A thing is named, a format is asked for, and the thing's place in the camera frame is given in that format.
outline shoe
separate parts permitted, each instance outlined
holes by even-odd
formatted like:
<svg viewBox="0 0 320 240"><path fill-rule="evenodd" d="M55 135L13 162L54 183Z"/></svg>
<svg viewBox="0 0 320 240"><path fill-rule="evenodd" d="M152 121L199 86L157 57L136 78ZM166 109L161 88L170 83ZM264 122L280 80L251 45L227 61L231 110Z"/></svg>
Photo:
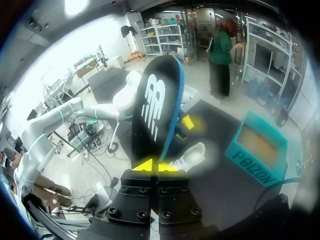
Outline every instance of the shoe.
<svg viewBox="0 0 320 240"><path fill-rule="evenodd" d="M64 187L64 186L58 185L54 191L57 194L61 194L63 196L71 196L70 190L68 188Z"/></svg>
<svg viewBox="0 0 320 240"><path fill-rule="evenodd" d="M211 99L216 103L216 104L221 104L221 100L214 97L214 96L211 96Z"/></svg>
<svg viewBox="0 0 320 240"><path fill-rule="evenodd" d="M202 142L188 148L184 154L176 161L169 163L177 170L189 171L193 166L198 165L205 160L206 147Z"/></svg>

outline black pants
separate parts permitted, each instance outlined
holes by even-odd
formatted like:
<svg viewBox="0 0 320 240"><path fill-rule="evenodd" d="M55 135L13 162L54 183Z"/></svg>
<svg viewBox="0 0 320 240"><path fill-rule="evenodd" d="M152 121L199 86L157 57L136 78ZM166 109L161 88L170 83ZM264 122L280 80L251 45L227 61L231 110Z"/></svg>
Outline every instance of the black pants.
<svg viewBox="0 0 320 240"><path fill-rule="evenodd" d="M211 95L217 99L229 96L229 65L216 64L209 60Z"/></svg>

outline person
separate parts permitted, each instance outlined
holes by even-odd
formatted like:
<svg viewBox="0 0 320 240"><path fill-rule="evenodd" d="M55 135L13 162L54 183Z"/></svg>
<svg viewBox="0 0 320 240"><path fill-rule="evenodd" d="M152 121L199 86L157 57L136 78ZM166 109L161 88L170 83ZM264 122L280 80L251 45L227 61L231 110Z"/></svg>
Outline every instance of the person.
<svg viewBox="0 0 320 240"><path fill-rule="evenodd" d="M229 96L230 72L232 63L230 50L233 45L231 37L235 35L236 24L230 18L220 19L215 30L211 47L207 49L209 55L210 87L213 100L220 103Z"/></svg>
<svg viewBox="0 0 320 240"><path fill-rule="evenodd" d="M19 166L21 157L14 150L9 149L8 147L4 148L3 151L0 151L0 163L1 170L4 177L9 182L10 188L16 192L16 184L14 180L14 171ZM61 205L70 206L71 200L66 198L65 196L71 196L71 192L64 186L58 185L51 181L50 179L39 175L34 181L32 192L42 200L49 200L54 193L47 191L49 189L51 191L56 192L58 195L58 199Z"/></svg>

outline white sneaker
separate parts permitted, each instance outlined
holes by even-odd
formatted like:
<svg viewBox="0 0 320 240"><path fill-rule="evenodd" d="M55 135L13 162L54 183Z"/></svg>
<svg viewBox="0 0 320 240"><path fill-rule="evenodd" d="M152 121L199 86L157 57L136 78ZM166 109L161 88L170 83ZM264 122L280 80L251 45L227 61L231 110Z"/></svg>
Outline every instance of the white sneaker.
<svg viewBox="0 0 320 240"><path fill-rule="evenodd" d="M221 100L220 99L218 99L218 98L216 98L214 96L210 96L210 97L216 104L221 104Z"/></svg>
<svg viewBox="0 0 320 240"><path fill-rule="evenodd" d="M198 165L205 160L206 147L202 142L188 148L184 154L176 161L169 163L177 170L189 171L193 166Z"/></svg>

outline green shirt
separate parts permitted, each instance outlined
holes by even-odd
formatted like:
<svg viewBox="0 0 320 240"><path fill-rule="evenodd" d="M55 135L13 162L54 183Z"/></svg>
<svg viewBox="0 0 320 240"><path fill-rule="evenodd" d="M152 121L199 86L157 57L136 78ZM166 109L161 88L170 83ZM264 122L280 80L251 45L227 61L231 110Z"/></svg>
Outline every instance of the green shirt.
<svg viewBox="0 0 320 240"><path fill-rule="evenodd" d="M229 35L225 31L220 30L215 34L212 44L213 50L210 52L209 60L215 64L231 64L230 50L232 49L232 42Z"/></svg>

